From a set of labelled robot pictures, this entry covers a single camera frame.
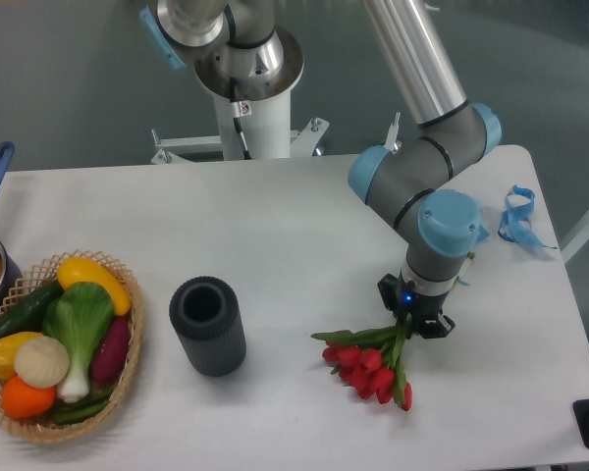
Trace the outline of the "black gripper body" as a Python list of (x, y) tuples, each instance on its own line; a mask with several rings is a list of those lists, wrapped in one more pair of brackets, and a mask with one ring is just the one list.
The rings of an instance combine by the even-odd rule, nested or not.
[(398, 323), (404, 324), (407, 317), (411, 316), (412, 322), (417, 325), (438, 318), (447, 294), (425, 294), (416, 289), (415, 282), (399, 279), (397, 296), (395, 318)]

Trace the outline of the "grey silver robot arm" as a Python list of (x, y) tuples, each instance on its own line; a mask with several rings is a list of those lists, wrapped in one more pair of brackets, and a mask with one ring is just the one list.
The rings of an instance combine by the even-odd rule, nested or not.
[[(454, 328), (444, 302), (478, 238), (481, 210), (447, 183), (500, 142), (497, 116), (466, 99), (420, 1), (367, 1), (364, 11), (421, 134), (364, 150), (348, 172), (358, 198), (407, 244), (401, 271), (378, 285), (385, 307), (426, 339)], [(191, 66), (212, 94), (227, 160), (291, 157), (290, 93), (302, 69), (296, 39), (270, 1), (151, 1), (139, 14), (174, 69)]]

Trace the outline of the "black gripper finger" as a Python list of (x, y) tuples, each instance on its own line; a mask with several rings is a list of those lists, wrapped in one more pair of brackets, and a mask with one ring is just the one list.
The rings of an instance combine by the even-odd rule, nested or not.
[(437, 314), (434, 319), (419, 319), (413, 332), (426, 340), (443, 339), (455, 328), (455, 322), (445, 314)]
[(381, 295), (385, 309), (392, 312), (395, 320), (402, 320), (401, 293), (398, 291), (398, 278), (392, 274), (386, 274), (378, 283), (377, 288)]

